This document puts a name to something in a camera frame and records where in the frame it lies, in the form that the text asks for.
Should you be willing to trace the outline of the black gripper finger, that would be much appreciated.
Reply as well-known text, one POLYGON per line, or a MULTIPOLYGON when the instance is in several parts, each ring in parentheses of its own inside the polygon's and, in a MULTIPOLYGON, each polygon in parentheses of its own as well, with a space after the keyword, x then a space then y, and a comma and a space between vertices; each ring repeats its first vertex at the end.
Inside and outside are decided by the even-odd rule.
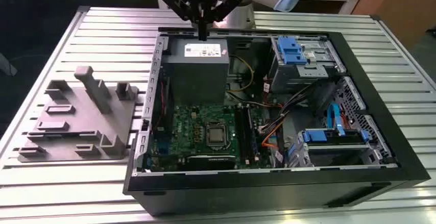
POLYGON ((198 0, 162 0, 181 20, 189 21, 197 29, 198 40, 203 41, 203 18, 198 0))
POLYGON ((223 20, 226 15, 237 6, 237 0, 226 0, 218 5, 213 6, 211 3, 206 3, 202 9, 202 41, 207 37, 207 29, 213 22, 219 22, 223 20))

